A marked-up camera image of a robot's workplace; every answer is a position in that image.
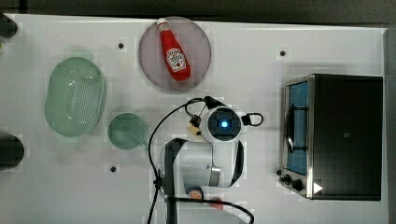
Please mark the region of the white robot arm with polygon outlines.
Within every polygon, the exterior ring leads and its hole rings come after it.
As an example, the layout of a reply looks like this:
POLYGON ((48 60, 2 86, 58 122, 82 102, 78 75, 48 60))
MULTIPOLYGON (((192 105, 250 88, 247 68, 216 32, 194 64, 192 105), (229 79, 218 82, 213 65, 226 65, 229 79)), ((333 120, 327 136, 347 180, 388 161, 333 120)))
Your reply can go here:
POLYGON ((228 106, 213 107, 199 130, 201 142, 174 138, 161 151, 165 224, 244 224, 209 203, 193 202, 187 193, 194 186, 229 188, 239 179, 244 166, 241 117, 228 106))

